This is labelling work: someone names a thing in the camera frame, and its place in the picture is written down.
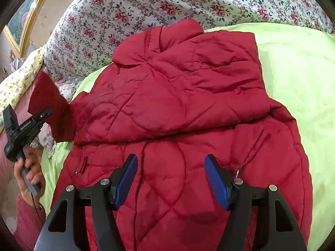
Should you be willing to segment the person's left hand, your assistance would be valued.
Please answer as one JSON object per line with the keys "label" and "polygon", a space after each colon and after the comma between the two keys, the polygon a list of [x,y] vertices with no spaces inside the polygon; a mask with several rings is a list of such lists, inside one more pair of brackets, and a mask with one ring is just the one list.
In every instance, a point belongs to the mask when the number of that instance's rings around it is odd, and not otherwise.
{"label": "person's left hand", "polygon": [[[40,209],[40,199],[45,192],[45,177],[34,149],[26,146],[24,151],[27,154],[26,159],[21,158],[14,163],[14,176],[21,191],[22,199],[28,205]],[[25,179],[33,185],[40,185],[41,188],[36,197],[31,196]]]}

